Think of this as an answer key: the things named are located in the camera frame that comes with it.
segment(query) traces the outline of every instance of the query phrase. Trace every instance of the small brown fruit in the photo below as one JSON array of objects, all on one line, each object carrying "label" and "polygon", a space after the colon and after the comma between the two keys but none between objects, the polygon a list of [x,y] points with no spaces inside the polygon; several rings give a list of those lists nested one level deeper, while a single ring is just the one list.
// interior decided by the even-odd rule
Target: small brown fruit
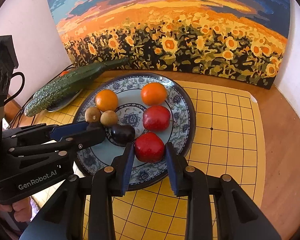
[{"label": "small brown fruit", "polygon": [[84,113],[84,117],[88,123],[100,122],[101,112],[96,107],[89,107]]},{"label": "small brown fruit", "polygon": [[118,116],[114,111],[108,110],[101,115],[100,122],[105,127],[111,127],[118,122]]}]

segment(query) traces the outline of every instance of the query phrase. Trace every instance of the red apple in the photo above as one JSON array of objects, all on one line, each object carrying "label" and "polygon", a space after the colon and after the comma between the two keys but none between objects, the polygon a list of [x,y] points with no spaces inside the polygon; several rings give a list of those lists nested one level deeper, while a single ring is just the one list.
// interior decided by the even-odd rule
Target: red apple
[{"label": "red apple", "polygon": [[144,163],[156,163],[164,157],[164,143],[153,132],[140,135],[134,149],[137,159]]},{"label": "red apple", "polygon": [[164,106],[151,106],[143,112],[143,127],[149,131],[166,130],[170,116],[170,111]]}]

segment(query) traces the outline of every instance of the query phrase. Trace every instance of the human hand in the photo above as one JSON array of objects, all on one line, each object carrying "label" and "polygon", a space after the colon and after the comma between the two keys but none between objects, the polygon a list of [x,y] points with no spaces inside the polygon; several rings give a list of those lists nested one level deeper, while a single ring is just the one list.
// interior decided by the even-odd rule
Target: human hand
[{"label": "human hand", "polygon": [[14,218],[17,222],[30,221],[32,217],[32,207],[30,204],[30,197],[19,200],[12,205],[1,205],[0,211],[11,212],[15,211]]}]

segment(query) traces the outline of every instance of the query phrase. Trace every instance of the yellow grid board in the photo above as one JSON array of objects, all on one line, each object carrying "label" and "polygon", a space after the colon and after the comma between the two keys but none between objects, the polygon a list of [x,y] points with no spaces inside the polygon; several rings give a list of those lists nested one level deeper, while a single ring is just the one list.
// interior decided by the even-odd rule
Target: yellow grid board
[{"label": "yellow grid board", "polygon": [[[69,106],[55,113],[44,113],[36,123],[66,124],[84,99],[107,79],[97,79]],[[189,165],[216,177],[230,174],[260,207],[265,182],[265,143],[258,104],[250,93],[209,84],[176,81],[190,96],[196,110],[196,133],[186,159]],[[83,175],[74,165],[74,172]],[[35,195],[42,206],[61,183]],[[84,239],[88,239],[90,196],[84,215]],[[210,196],[213,237],[217,223]],[[113,198],[117,240],[181,240],[186,228],[186,197],[177,198],[169,179]]]}]

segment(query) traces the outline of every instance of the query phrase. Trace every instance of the white wall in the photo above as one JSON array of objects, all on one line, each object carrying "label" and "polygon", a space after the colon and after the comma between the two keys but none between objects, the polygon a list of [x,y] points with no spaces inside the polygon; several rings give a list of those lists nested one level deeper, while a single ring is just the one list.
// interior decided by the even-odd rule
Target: white wall
[{"label": "white wall", "polygon": [[[26,84],[16,101],[25,101],[71,62],[63,48],[47,0],[6,0],[0,8],[0,35],[12,34]],[[300,6],[291,0],[289,41],[275,85],[300,116]],[[20,87],[11,81],[9,93]]]},{"label": "white wall", "polygon": [[[71,64],[53,22],[47,0],[6,0],[0,8],[0,35],[12,35],[26,83],[16,102],[23,105],[47,81]],[[11,80],[9,94],[21,85]]]},{"label": "white wall", "polygon": [[286,52],[274,84],[300,117],[300,6],[290,0],[291,20]]}]

